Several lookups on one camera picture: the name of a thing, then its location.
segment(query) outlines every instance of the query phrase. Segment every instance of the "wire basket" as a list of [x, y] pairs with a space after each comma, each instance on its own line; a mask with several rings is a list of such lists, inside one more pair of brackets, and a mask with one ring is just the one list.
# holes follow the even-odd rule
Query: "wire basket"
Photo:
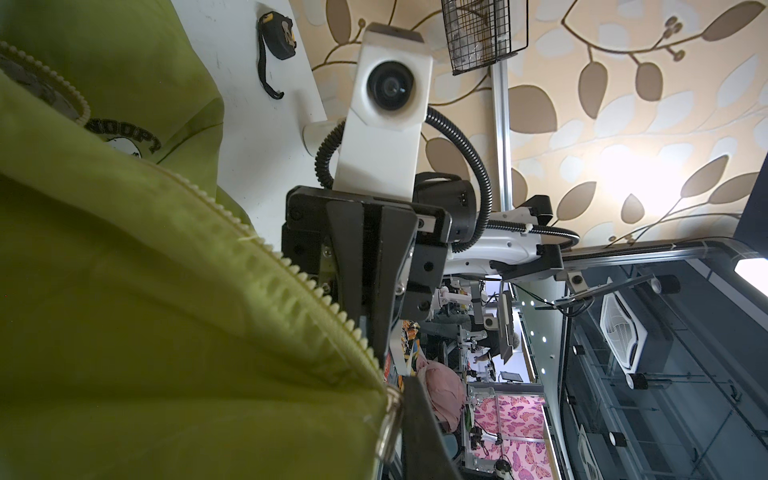
[[442, 0], [442, 19], [454, 75], [528, 47], [528, 0]]

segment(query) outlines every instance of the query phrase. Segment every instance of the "green bag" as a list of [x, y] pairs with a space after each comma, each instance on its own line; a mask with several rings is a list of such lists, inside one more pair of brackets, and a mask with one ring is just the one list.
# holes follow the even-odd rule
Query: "green bag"
[[142, 156], [0, 73], [0, 478], [369, 478], [382, 373], [213, 200], [221, 99], [170, 4], [0, 12]]

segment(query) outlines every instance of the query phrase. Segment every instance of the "tape measure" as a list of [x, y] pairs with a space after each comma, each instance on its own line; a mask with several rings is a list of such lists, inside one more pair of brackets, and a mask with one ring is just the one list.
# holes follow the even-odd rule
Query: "tape measure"
[[266, 49], [264, 43], [270, 48], [272, 55], [279, 60], [291, 58], [296, 54], [296, 37], [293, 36], [293, 20], [277, 12], [269, 12], [261, 15], [257, 25], [259, 36], [259, 80], [264, 90], [270, 97], [279, 100], [285, 95], [282, 91], [275, 91], [266, 82]]

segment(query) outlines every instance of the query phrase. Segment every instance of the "camera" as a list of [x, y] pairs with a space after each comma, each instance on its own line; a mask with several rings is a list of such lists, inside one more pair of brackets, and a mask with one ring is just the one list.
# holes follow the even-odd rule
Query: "camera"
[[333, 189], [412, 201], [432, 56], [415, 31], [372, 23], [362, 36]]

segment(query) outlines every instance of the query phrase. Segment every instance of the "white table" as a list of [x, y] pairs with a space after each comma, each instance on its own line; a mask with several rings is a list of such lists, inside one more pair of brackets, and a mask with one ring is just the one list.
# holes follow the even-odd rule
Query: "white table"
[[319, 186], [302, 127], [326, 120], [326, 114], [296, 26], [295, 56], [280, 61], [266, 53], [267, 81], [285, 97], [266, 94], [256, 69], [256, 23], [270, 10], [295, 16], [288, 0], [172, 2], [224, 99], [218, 183], [248, 213], [259, 235], [279, 249], [288, 190]]

